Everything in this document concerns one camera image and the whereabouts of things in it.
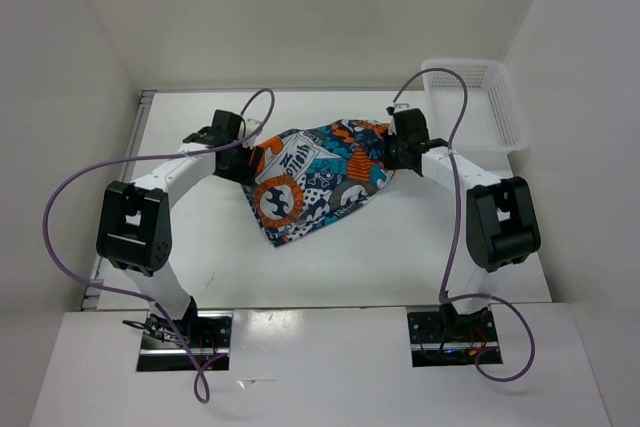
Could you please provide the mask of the patterned blue orange shorts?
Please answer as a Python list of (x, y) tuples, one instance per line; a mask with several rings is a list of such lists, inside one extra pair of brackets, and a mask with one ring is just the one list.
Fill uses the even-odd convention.
[(384, 166), (389, 125), (339, 119), (289, 129), (260, 147), (254, 179), (243, 187), (259, 228), (280, 247), (364, 207), (392, 179)]

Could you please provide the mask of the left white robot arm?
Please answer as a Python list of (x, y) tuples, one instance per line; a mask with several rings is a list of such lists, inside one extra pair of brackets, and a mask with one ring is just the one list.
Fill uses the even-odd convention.
[(238, 184), (257, 172), (255, 137), (263, 123), (230, 111), (214, 112), (210, 125), (190, 134), (178, 151), (129, 183), (113, 181), (104, 193), (96, 248), (121, 270), (149, 303), (151, 331), (164, 329), (185, 347), (200, 332), (197, 304), (170, 264), (171, 210), (201, 180), (216, 175)]

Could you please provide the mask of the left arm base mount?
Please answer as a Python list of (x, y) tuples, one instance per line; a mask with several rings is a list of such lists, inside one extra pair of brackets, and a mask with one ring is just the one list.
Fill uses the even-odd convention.
[[(186, 336), (197, 364), (206, 371), (227, 371), (233, 313), (201, 310), (198, 316), (202, 323), (199, 333)], [(124, 320), (123, 324), (142, 332), (137, 372), (195, 371), (187, 352), (165, 321), (159, 322), (148, 315), (144, 322)]]

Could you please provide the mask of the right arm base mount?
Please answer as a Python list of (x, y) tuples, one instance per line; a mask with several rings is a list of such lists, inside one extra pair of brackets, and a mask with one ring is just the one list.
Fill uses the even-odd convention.
[(412, 365), (450, 367), (502, 364), (492, 312), (461, 315), (451, 305), (407, 310)]

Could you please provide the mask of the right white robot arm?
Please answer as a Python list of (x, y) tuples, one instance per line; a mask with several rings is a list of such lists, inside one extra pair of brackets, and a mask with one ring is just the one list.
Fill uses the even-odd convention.
[(421, 110), (387, 109), (384, 165), (411, 170), (453, 195), (453, 239), (439, 289), (440, 332), (460, 340), (481, 319), (496, 287), (496, 271), (537, 252), (541, 236), (528, 183), (501, 177), (432, 138)]

